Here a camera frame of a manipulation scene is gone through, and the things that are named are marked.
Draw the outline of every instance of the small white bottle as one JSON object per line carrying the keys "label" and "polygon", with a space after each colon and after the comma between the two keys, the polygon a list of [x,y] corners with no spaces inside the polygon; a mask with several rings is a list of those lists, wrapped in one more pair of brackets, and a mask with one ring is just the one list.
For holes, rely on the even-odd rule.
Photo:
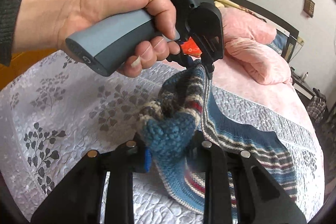
{"label": "small white bottle", "polygon": [[306,77],[308,76],[308,72],[306,72],[303,76],[302,76],[302,80],[304,81],[306,79]]}

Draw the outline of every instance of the dark gray sleeve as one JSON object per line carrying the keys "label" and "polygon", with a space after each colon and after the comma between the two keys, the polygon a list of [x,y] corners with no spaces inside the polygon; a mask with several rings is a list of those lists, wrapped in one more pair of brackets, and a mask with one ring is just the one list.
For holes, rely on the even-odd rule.
{"label": "dark gray sleeve", "polygon": [[22,0],[0,0],[0,63],[9,66],[17,14]]}

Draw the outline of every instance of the black headboard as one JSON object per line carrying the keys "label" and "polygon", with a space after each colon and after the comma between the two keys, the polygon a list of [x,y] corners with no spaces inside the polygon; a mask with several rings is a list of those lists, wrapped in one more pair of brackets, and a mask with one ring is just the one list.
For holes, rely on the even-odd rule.
{"label": "black headboard", "polygon": [[295,29],[292,25],[290,25],[288,22],[286,22],[285,20],[283,20],[282,18],[278,17],[277,15],[273,14],[272,12],[264,9],[263,7],[260,7],[248,0],[231,0],[234,3],[243,6],[253,12],[256,12],[257,14],[273,21],[274,23],[278,24],[279,26],[281,26],[282,28],[284,28],[285,30],[287,30],[290,33],[290,36],[287,39],[287,44],[285,49],[283,49],[281,56],[283,58],[286,57],[287,55],[287,59],[286,61],[289,62],[290,58],[292,57],[293,54],[293,50],[294,47],[296,45],[297,42],[297,38],[299,36],[299,31],[297,29]]}

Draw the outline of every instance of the metal pin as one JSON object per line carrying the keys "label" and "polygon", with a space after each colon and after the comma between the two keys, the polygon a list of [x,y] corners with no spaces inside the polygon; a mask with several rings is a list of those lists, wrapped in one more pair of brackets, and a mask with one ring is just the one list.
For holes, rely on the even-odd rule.
{"label": "metal pin", "polygon": [[127,141],[126,146],[129,148],[133,148],[137,145],[135,141]]}
{"label": "metal pin", "polygon": [[209,142],[209,141],[203,141],[202,142],[202,146],[204,148],[210,148],[212,146],[212,142]]}
{"label": "metal pin", "polygon": [[87,156],[89,158],[94,158],[98,155],[98,152],[96,150],[90,150],[88,153],[87,153]]}
{"label": "metal pin", "polygon": [[248,159],[251,156],[251,153],[249,151],[243,150],[240,152],[240,155]]}

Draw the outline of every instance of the bedside table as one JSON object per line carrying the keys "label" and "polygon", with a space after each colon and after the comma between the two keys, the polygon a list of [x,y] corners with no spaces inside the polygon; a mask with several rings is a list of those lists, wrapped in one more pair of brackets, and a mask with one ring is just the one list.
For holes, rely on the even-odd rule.
{"label": "bedside table", "polygon": [[315,93],[313,90],[308,86],[308,84],[303,81],[298,75],[296,75],[292,71],[292,80],[293,80],[293,87],[296,90],[300,100],[302,101],[305,107],[308,106],[310,100],[314,97]]}

